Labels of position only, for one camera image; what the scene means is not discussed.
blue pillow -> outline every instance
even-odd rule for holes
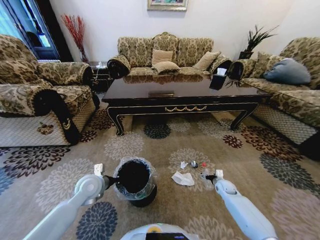
[[[270,82],[289,85],[309,84],[311,81],[308,69],[292,58],[276,63],[270,71],[263,74],[263,77]]]

dark wooden coffee table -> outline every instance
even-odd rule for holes
[[[107,113],[124,134],[119,116],[241,112],[230,128],[250,116],[270,94],[237,80],[202,75],[132,76],[116,79],[102,98]]]

side table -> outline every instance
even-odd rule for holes
[[[88,64],[92,68],[92,89],[96,93],[105,93],[114,81],[109,76],[108,68],[97,68],[98,61],[89,61]],[[102,65],[107,66],[107,62],[103,61]]]

floor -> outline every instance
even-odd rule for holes
[[[200,173],[223,169],[224,177],[271,221],[279,239],[320,239],[320,162],[300,155],[271,129],[252,118],[230,131],[230,113],[183,114],[122,119],[116,128],[102,103],[75,146],[0,148],[0,235],[20,240],[58,203],[73,195],[75,183],[104,163],[112,176],[125,156],[148,160],[155,168],[157,196],[137,208],[113,187],[81,207],[62,239],[119,240],[150,223],[178,225],[207,240],[246,239],[221,197]],[[181,161],[198,168],[180,169]],[[195,185],[171,176],[191,173]]]

sofa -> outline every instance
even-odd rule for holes
[[[229,58],[220,54],[206,71],[193,67],[206,52],[212,51],[214,42],[211,38],[178,38],[163,32],[153,38],[120,37],[117,46],[118,55],[107,63],[113,79],[157,75],[152,69],[153,49],[173,52],[172,62],[181,68],[176,75],[212,75],[218,67],[229,69],[232,64]]]
[[[74,145],[99,99],[83,62],[38,62],[0,35],[0,147]]]
[[[254,115],[297,144],[305,155],[319,159],[320,37],[294,39],[279,56],[306,66],[310,84],[288,85],[252,78],[256,59],[235,61],[230,77],[272,94],[270,102],[260,105]]]

